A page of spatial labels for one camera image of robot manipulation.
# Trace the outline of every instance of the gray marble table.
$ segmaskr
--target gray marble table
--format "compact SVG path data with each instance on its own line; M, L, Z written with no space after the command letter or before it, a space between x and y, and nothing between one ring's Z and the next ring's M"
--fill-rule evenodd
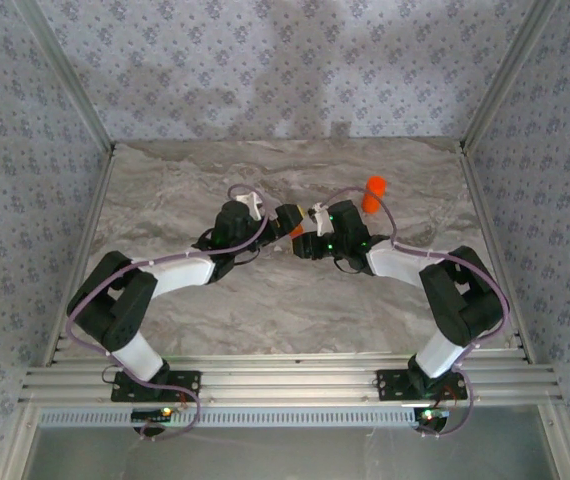
M435 250L466 244L489 265L450 140L152 142L118 145L114 162L88 269L115 249L139 258L182 251L213 226L234 183L311 206L371 175L387 180L400 241ZM358 194L346 198L360 204ZM372 233L390 232L382 212L365 222ZM300 260L285 239L216 284L154 300L142 331L163 354L409 354L435 328L421 289L341 273L331 260Z

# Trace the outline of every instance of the glass panel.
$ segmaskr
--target glass panel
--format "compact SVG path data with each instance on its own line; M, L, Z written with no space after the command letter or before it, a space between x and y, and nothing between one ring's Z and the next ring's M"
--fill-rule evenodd
M129 428L40 429L26 480L556 478L535 408L479 408L450 438L410 429L198 429L141 442Z

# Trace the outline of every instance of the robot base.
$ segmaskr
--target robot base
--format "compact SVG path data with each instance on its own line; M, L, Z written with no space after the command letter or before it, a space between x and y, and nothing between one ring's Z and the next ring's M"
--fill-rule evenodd
M201 372L198 370L169 371L167 372L167 379L162 383L163 385L175 385L186 388L198 396L201 389ZM159 390L143 387L129 378L126 373L118 372L114 377L111 400L115 403L193 402L189 395L184 395L184 397L185 398L179 398L175 390Z
M460 373L455 372L447 372L424 392L420 392L412 385L409 370L377 370L376 387L381 402L467 399L465 380Z

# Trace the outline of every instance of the orange object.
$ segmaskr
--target orange object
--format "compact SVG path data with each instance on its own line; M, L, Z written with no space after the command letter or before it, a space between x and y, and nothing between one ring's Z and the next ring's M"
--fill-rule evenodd
M289 236L293 240L294 238L298 237L299 235L302 235L303 233L305 233L303 225L299 224L294 230L292 230L292 233L290 233Z
M387 182L383 177L369 177L365 188L378 195L379 198L383 198L386 186ZM381 204L378 203L378 200L374 197L366 193L363 195L362 207L365 213L376 213L378 212L378 209L381 208Z

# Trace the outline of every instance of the wall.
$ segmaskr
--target wall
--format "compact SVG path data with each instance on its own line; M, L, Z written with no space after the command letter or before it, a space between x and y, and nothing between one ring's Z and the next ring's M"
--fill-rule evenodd
M570 1L474 153L540 361L570 410Z
M0 437L51 332L102 158L0 0Z
M530 0L41 0L113 139L460 138Z

